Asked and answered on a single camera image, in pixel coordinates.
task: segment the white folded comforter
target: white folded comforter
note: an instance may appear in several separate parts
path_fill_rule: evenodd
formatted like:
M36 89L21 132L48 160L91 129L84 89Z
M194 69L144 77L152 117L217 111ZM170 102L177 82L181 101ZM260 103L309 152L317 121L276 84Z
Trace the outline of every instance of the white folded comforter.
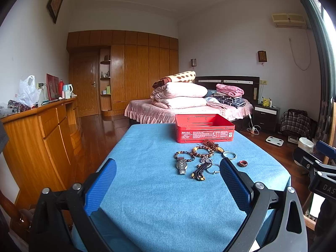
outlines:
M159 101L175 97L201 98L208 93L208 90L201 85L186 82L168 82L152 92L150 99Z
M183 109L206 106L207 101L202 97L173 97L152 100L152 104L164 109Z

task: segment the red thermos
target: red thermos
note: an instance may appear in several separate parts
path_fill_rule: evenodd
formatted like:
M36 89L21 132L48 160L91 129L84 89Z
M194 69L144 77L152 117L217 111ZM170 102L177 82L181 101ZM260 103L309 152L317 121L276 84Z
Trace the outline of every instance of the red thermos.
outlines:
M62 95L63 85L64 85L63 80L60 80L60 82L58 83L58 94L59 95Z

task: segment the white plastic bag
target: white plastic bag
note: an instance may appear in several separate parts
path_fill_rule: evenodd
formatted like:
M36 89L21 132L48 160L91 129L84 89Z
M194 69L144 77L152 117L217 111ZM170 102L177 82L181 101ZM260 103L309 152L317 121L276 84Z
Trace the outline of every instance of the white plastic bag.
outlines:
M30 75L25 80L20 80L18 94L15 101L33 107L39 101L41 89L35 87L35 76Z

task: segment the brown hardwood floor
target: brown hardwood floor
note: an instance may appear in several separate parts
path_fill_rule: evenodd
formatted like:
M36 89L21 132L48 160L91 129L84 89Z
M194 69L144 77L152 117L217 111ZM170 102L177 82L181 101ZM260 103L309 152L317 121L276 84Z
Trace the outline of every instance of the brown hardwood floor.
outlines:
M81 118L81 128L84 150L80 152L75 175L75 181L80 183L98 169L116 143L123 137L129 128L129 120L123 115L106 118L101 115L87 116ZM302 174L305 169L297 166L293 161L292 153L297 146L287 142L286 137L279 134L274 134L274 136L284 140L281 147L265 141L270 134L261 132L259 135L253 135L248 131L241 131L241 133L288 170L292 177L292 186L296 189L303 205L309 195L310 180L308 175Z

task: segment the dark wooden headboard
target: dark wooden headboard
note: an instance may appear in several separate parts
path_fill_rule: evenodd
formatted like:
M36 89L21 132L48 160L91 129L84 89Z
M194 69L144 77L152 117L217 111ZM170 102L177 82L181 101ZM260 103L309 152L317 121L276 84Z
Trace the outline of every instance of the dark wooden headboard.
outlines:
M234 85L244 90L243 98L252 105L258 104L259 81L257 76L197 76L195 83L209 90L216 90L216 84Z

